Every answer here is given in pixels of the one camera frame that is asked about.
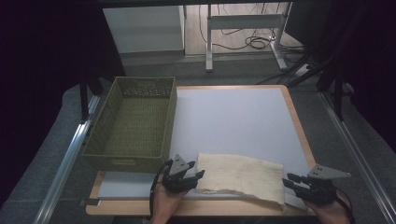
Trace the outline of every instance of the gray floor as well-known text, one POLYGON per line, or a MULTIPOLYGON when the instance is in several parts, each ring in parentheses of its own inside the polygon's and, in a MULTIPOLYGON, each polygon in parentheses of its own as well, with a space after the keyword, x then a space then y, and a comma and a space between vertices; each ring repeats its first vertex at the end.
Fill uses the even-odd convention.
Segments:
MULTIPOLYGON (((214 72, 205 72, 205 58, 185 58, 146 55, 139 59, 123 56, 128 76, 177 77, 177 85, 254 85, 261 80, 279 74, 276 60, 271 53, 243 56, 215 57, 214 72)), ((337 187, 346 191, 354 205, 357 223, 386 223, 371 191, 361 177, 345 143, 335 129, 329 114, 315 91, 317 77, 312 77, 295 88, 290 95, 298 112, 305 134, 316 161, 320 164, 350 172, 352 178, 337 180, 337 187)), ((107 88, 110 83, 101 80, 107 88)), ((276 84, 273 79, 268 84, 276 84)), ((79 123, 79 88, 64 94, 64 104, 58 119, 26 171, 18 186, 0 211, 0 223, 32 223, 50 183, 63 159, 79 123)), ((345 124, 361 147, 364 157, 374 170, 384 189, 395 203, 396 156, 360 116, 354 106, 344 99, 345 124)), ((49 223, 112 223, 113 217, 93 217, 79 206, 89 197, 96 172, 78 157, 64 191, 49 223)))

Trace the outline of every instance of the metal rail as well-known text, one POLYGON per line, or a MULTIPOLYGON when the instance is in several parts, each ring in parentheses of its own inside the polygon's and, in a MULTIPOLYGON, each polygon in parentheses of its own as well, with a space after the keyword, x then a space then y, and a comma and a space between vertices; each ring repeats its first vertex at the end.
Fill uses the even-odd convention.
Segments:
POLYGON ((64 184, 69 177, 70 171, 74 165, 76 157, 78 155, 79 149, 81 148, 82 142, 84 140, 85 134, 90 128, 92 122, 92 114, 96 110, 98 102, 100 100, 99 96, 93 96, 89 104, 89 116, 87 121, 78 125, 75 135, 70 143, 69 148, 64 155, 61 165, 59 166, 58 172, 52 180, 46 197, 41 204, 40 209, 35 217, 34 224, 46 224, 49 223, 50 217, 52 216, 53 210, 61 196, 64 189, 64 184))
POLYGON ((335 125, 335 128, 340 133, 342 139, 344 140, 346 147, 348 148, 353 161, 358 166, 361 175, 366 182, 369 190, 372 192, 376 202, 378 203, 379 208, 381 209, 385 219, 388 223, 395 224, 396 223, 396 210, 395 206, 392 203, 392 200, 385 192, 381 183, 375 177, 373 170, 370 168, 370 165, 364 159, 363 154, 361 154, 361 150, 359 146, 356 144, 352 135, 350 134, 347 126, 343 121, 340 121, 332 110, 332 101, 328 94, 320 92, 320 98, 326 106, 327 112, 329 113, 332 122, 335 125))

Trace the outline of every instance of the human hand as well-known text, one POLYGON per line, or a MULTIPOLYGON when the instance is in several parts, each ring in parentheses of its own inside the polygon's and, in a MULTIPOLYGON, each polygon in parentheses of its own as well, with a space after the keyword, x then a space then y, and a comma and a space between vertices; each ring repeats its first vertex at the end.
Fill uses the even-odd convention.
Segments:
MULTIPOLYGON (((340 195, 338 195, 338 197, 350 207, 350 204, 344 197, 340 195)), ((315 212, 322 224, 349 224, 346 209, 336 201, 322 206, 307 201, 304 201, 304 203, 315 212)))
POLYGON ((169 192, 161 182, 157 183, 154 193, 153 213, 150 224, 165 224, 176 212, 187 191, 178 194, 169 192))

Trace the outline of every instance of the black curtain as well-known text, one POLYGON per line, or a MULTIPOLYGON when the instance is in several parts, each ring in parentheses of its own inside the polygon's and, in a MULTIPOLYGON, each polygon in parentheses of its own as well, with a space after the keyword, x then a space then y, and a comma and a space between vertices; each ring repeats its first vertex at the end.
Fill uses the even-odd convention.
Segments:
POLYGON ((81 76, 125 74, 95 4, 25 0, 0 8, 3 203, 56 120, 64 92, 81 76))

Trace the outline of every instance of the white cabinet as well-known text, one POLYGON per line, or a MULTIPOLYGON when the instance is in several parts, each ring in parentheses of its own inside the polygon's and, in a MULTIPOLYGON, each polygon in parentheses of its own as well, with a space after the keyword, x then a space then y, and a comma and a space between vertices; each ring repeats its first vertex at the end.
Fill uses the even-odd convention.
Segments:
POLYGON ((183 7, 103 9, 119 53, 183 50, 183 7))

